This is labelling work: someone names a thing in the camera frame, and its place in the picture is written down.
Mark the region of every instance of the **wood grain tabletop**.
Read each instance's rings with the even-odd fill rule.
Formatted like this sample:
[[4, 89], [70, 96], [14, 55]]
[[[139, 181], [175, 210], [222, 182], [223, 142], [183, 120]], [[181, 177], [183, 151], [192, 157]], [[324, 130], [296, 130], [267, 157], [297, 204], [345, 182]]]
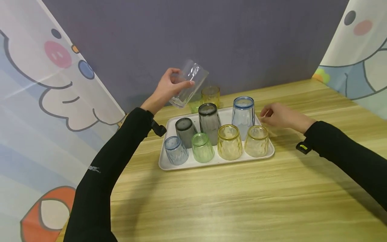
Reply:
[[[286, 104], [387, 157], [387, 122], [316, 80], [222, 96], [221, 108], [238, 96], [252, 97], [257, 114]], [[155, 120], [166, 125], [189, 113], [168, 106]], [[316, 152], [297, 151], [301, 134], [267, 128], [276, 150], [267, 160], [169, 172], [158, 167], [163, 139], [151, 131], [111, 196], [118, 241], [387, 241], [387, 212], [360, 186]]]

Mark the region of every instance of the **plastic tray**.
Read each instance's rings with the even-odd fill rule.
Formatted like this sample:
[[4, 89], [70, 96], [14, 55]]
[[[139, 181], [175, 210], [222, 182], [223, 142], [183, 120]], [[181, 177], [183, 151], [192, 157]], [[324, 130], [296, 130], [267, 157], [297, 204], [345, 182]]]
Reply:
[[[222, 125], [231, 124], [232, 112], [233, 112], [233, 108], [224, 108], [224, 109], [218, 110], [220, 121], [221, 121]], [[170, 163], [170, 161], [167, 157], [167, 154], [165, 152], [164, 142], [167, 138], [176, 135], [175, 123], [176, 123], [176, 121], [178, 121], [181, 118], [190, 118], [193, 121], [193, 124], [196, 126], [196, 129], [198, 130], [198, 132], [200, 132], [199, 114], [197, 114], [197, 113], [169, 119], [167, 122], [167, 126], [166, 126], [167, 133], [164, 135], [163, 147], [161, 148], [161, 153], [160, 153], [160, 158], [159, 158], [159, 167], [162, 170], [165, 170], [165, 171], [167, 171], [167, 170], [179, 170], [179, 169], [187, 169], [187, 168], [193, 168], [193, 167], [199, 167], [199, 166], [211, 166], [211, 165], [219, 165], [219, 164], [234, 163], [234, 162], [241, 162], [241, 161], [261, 160], [261, 159], [267, 159], [267, 158], [272, 157], [274, 155], [274, 146], [269, 139], [269, 146], [267, 148], [267, 154], [266, 154], [266, 156], [263, 156], [263, 157], [255, 158], [255, 157], [249, 156], [248, 154], [245, 153], [245, 151], [243, 151], [243, 154], [238, 159], [229, 161], [229, 160], [225, 160], [225, 159], [221, 158], [218, 155], [217, 146], [213, 146], [214, 151], [215, 151], [215, 156], [212, 160], [210, 160], [207, 163], [197, 162], [194, 159], [192, 149], [188, 149], [188, 154], [189, 154], [188, 160], [182, 165], [178, 165], [178, 166], [173, 165]], [[257, 116], [255, 116], [255, 125], [261, 125]]]

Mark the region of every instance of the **purple wall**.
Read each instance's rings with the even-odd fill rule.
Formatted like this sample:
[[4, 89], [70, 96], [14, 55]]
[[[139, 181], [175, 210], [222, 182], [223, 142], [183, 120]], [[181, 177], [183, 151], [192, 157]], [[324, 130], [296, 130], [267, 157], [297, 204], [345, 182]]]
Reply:
[[185, 59], [221, 94], [312, 76], [348, 0], [43, 0], [125, 111]]

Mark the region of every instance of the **black sleeve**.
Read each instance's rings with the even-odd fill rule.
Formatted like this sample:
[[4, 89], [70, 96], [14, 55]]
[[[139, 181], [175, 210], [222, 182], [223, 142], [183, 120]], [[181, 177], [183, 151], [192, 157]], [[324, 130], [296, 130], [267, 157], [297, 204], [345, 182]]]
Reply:
[[387, 160], [361, 146], [331, 124], [315, 122], [305, 143], [336, 164], [387, 210]]
[[64, 242], [116, 241], [110, 227], [110, 195], [118, 177], [151, 130], [151, 118], [149, 112], [134, 109], [98, 152], [75, 192]]

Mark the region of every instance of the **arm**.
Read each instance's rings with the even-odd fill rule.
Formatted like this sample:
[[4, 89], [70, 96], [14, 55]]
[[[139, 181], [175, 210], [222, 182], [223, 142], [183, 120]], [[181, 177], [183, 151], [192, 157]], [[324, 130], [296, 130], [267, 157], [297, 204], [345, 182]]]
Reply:
[[110, 227], [111, 192], [151, 130], [152, 114], [156, 114], [176, 93], [193, 86], [193, 81], [174, 84], [171, 75], [179, 72], [179, 69], [169, 68], [154, 93], [141, 108], [128, 115], [117, 133], [98, 152], [75, 192], [64, 242], [117, 241]]
[[387, 160], [356, 143], [338, 128], [303, 115], [280, 103], [266, 105], [261, 121], [305, 135], [305, 144], [336, 164], [387, 211]]
[[104, 234], [106, 239], [110, 239], [107, 241], [114, 241], [110, 234], [110, 195], [118, 177], [150, 130], [149, 113], [136, 108], [99, 151], [77, 187], [65, 242], [85, 232], [91, 241], [91, 230], [95, 230], [93, 234], [99, 237]]
[[347, 173], [387, 210], [386, 159], [322, 121], [312, 124], [304, 135], [305, 143]]

